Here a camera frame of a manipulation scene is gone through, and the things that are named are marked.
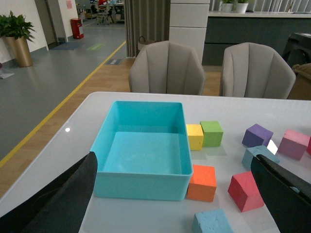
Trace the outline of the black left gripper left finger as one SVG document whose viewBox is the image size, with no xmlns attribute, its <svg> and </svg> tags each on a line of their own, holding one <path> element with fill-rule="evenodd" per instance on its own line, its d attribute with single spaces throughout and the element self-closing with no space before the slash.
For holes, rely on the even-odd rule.
<svg viewBox="0 0 311 233">
<path fill-rule="evenodd" d="M 2 233 L 77 233 L 97 174 L 90 152 L 28 200 L 0 218 Z"/>
</svg>

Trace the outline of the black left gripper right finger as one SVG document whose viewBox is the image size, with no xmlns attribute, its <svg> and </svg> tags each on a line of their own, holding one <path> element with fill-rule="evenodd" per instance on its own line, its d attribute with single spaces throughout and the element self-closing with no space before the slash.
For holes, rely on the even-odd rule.
<svg viewBox="0 0 311 233">
<path fill-rule="evenodd" d="M 253 157 L 251 172 L 279 231 L 309 233 L 311 184 L 261 154 Z"/>
</svg>

